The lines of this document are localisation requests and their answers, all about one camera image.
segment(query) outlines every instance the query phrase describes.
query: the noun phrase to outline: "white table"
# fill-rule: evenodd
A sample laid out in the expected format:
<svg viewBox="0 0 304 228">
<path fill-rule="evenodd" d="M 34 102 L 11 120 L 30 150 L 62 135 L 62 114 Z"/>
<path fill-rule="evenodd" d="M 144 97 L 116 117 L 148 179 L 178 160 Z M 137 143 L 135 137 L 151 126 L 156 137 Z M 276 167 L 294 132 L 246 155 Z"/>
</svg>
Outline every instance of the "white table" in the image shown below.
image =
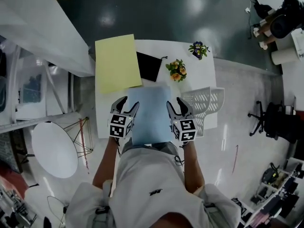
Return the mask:
<svg viewBox="0 0 304 228">
<path fill-rule="evenodd" d="M 275 65 L 303 61 L 304 33 L 301 28 L 292 31 L 286 38 L 277 40 L 276 45 L 278 50 L 271 53 L 271 58 Z"/>
<path fill-rule="evenodd" d="M 37 124 L 32 147 L 39 164 L 54 177 L 68 178 L 76 172 L 78 155 L 74 143 L 56 123 Z"/>
<path fill-rule="evenodd" d="M 212 50 L 209 47 L 207 57 L 202 60 L 195 58 L 189 51 L 190 43 L 164 41 L 164 40 L 135 40 L 136 50 L 138 52 L 163 59 L 156 82 L 142 79 L 143 86 L 161 86 L 166 85 L 171 88 L 171 103 L 178 111 L 176 97 L 181 92 L 187 92 L 205 87 L 216 87 L 215 69 Z M 186 65 L 187 78 L 184 81 L 177 82 L 170 79 L 170 73 L 166 68 L 166 64 L 176 59 L 182 59 Z M 127 89 L 109 94 L 99 92 L 98 82 L 95 81 L 95 105 L 96 105 L 96 121 L 99 138 L 108 138 L 107 121 L 111 109 L 111 105 L 118 98 L 128 95 Z M 128 102 L 124 104 L 123 111 L 130 110 Z M 207 115 L 204 121 L 204 129 L 215 128 L 218 125 L 217 113 Z"/>
</svg>

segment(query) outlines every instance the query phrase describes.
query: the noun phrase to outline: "white plastic basket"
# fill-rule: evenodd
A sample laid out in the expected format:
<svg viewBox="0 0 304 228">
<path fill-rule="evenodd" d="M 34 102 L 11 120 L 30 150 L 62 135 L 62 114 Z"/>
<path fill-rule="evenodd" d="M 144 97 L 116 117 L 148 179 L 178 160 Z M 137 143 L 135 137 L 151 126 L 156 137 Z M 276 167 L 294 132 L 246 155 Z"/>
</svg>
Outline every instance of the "white plastic basket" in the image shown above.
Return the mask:
<svg viewBox="0 0 304 228">
<path fill-rule="evenodd" d="M 187 101 L 193 108 L 198 123 L 197 137 L 204 136 L 204 119 L 206 115 L 218 112 L 225 100 L 225 89 L 207 87 L 192 90 L 181 94 L 181 98 Z"/>
</svg>

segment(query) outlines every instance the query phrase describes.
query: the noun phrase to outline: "black bag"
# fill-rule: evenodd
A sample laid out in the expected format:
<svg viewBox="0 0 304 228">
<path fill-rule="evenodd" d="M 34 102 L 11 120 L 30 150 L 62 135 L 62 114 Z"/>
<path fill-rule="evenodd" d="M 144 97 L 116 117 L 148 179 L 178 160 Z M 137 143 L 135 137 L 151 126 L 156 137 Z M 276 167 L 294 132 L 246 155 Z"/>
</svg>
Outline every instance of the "black bag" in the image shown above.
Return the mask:
<svg viewBox="0 0 304 228">
<path fill-rule="evenodd" d="M 270 32 L 273 34 L 275 38 L 282 39 L 287 36 L 291 31 L 293 31 L 293 27 L 288 21 L 286 15 L 279 15 L 272 21 L 270 25 Z"/>
<path fill-rule="evenodd" d="M 269 5 L 258 4 L 258 3 L 255 3 L 254 7 L 256 9 L 256 13 L 262 19 L 265 19 L 269 15 L 268 12 L 272 9 L 272 7 L 270 7 Z"/>
</svg>

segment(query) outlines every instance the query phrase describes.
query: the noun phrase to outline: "equipment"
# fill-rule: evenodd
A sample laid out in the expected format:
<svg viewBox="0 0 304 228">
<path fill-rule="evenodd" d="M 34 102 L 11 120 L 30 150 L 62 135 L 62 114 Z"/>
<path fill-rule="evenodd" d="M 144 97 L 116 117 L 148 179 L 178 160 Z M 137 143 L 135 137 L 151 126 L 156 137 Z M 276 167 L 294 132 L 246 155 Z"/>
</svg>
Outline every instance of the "equipment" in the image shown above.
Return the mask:
<svg viewBox="0 0 304 228">
<path fill-rule="evenodd" d="M 139 108 L 139 102 L 136 102 L 129 112 L 121 113 L 127 99 L 127 96 L 121 97 L 111 106 L 110 117 L 108 119 L 108 129 L 111 137 L 126 138 L 132 130 L 133 119 Z"/>
<path fill-rule="evenodd" d="M 193 108 L 183 99 L 177 97 L 181 114 L 177 114 L 172 104 L 167 101 L 167 110 L 171 119 L 171 131 L 180 142 L 194 141 L 198 125 L 193 114 Z"/>
<path fill-rule="evenodd" d="M 294 174 L 293 174 L 294 177 L 297 177 L 297 178 L 300 178 L 300 179 L 303 179 L 304 177 L 304 171 L 302 170 L 302 164 L 298 164 L 295 171 L 294 171 Z"/>
<path fill-rule="evenodd" d="M 270 163 L 270 168 L 268 168 L 263 174 L 262 182 L 268 185 L 274 183 L 279 177 L 279 173 L 277 171 L 279 167 L 280 166 L 275 167 L 273 163 Z"/>
</svg>

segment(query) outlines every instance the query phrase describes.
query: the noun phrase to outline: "office chair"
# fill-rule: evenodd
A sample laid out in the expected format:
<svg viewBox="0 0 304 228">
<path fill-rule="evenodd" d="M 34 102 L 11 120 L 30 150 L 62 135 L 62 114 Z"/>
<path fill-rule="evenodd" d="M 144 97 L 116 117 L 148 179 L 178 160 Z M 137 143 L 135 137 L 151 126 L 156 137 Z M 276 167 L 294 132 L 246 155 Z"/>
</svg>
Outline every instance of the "office chair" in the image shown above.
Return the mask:
<svg viewBox="0 0 304 228">
<path fill-rule="evenodd" d="M 259 128 L 260 128 L 260 130 L 258 131 L 259 133 L 262 133 L 264 131 L 264 121 L 265 121 L 265 114 L 266 114 L 266 112 L 263 112 L 262 103 L 260 101 L 257 101 L 256 104 L 260 106 L 260 116 L 248 113 L 248 117 L 252 117 L 253 116 L 256 119 L 258 119 L 259 121 L 257 123 L 257 126 L 256 126 L 255 130 L 253 131 L 253 133 L 249 133 L 249 136 L 254 135 Z"/>
<path fill-rule="evenodd" d="M 249 113 L 248 117 L 255 117 L 259 120 L 253 133 L 254 135 L 260 128 L 259 133 L 266 132 L 266 137 L 278 139 L 282 137 L 288 140 L 290 143 L 295 143 L 300 138 L 303 131 L 303 122 L 298 115 L 286 115 L 283 112 L 283 106 L 281 104 L 270 103 L 267 111 L 263 112 L 262 103 L 256 102 L 260 108 L 260 116 Z"/>
</svg>

